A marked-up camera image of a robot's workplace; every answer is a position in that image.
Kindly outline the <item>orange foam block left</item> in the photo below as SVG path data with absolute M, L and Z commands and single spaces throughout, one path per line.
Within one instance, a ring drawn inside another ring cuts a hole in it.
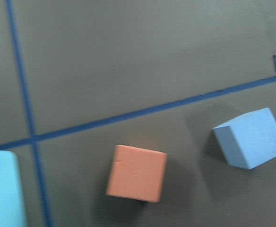
M 163 152 L 116 145 L 106 195 L 159 202 L 166 162 Z

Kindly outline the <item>brown paper table cover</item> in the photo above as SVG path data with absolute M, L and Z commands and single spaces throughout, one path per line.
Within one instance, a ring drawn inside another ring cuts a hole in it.
M 0 150 L 30 227 L 276 227 L 276 158 L 213 128 L 276 119 L 276 0 L 0 0 Z M 106 195 L 116 145 L 167 154 L 159 202 Z

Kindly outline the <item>blue foam block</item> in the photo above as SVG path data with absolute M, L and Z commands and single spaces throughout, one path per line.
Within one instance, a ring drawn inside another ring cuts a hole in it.
M 227 164 L 253 169 L 276 157 L 276 120 L 270 108 L 244 113 L 213 128 Z

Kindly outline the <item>teal foam bin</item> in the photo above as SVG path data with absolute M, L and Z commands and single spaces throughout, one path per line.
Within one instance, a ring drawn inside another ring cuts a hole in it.
M 26 227 L 26 209 L 16 154 L 0 151 L 0 227 Z

